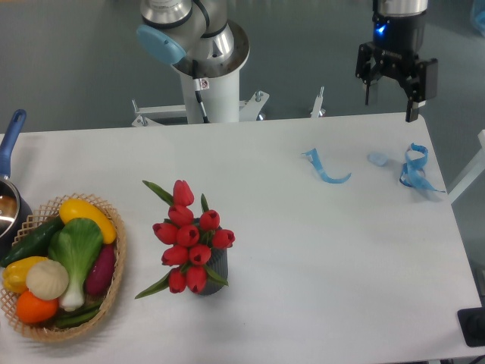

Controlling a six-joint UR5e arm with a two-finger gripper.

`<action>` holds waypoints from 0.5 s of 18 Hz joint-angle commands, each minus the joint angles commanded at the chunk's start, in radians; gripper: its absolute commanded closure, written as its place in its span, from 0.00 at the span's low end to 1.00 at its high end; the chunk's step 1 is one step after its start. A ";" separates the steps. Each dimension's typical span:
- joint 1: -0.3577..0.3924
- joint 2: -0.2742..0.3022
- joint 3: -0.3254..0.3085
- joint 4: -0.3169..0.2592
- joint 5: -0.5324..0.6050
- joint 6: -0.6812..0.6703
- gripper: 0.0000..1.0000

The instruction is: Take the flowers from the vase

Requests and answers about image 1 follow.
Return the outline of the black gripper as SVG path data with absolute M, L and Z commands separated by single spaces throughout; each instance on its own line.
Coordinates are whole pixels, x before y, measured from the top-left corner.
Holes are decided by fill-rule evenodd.
M 355 76 L 364 85 L 365 104 L 376 102 L 381 77 L 406 80 L 406 122 L 416 121 L 420 107 L 437 95 L 438 60 L 421 60 L 418 56 L 426 14 L 375 11 L 373 39 L 358 47 Z

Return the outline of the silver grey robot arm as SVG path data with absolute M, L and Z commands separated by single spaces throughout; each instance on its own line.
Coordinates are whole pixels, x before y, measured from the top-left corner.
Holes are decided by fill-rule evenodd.
M 375 1 L 373 39 L 358 48 L 355 75 L 370 91 L 379 79 L 395 80 L 407 98 L 405 120 L 437 94 L 438 61 L 419 58 L 426 1 Z M 249 57 L 244 30 L 227 17 L 226 1 L 142 1 L 136 36 L 157 61 L 170 65 L 183 87 L 191 124 L 256 121 L 269 95 L 239 98 L 239 71 Z

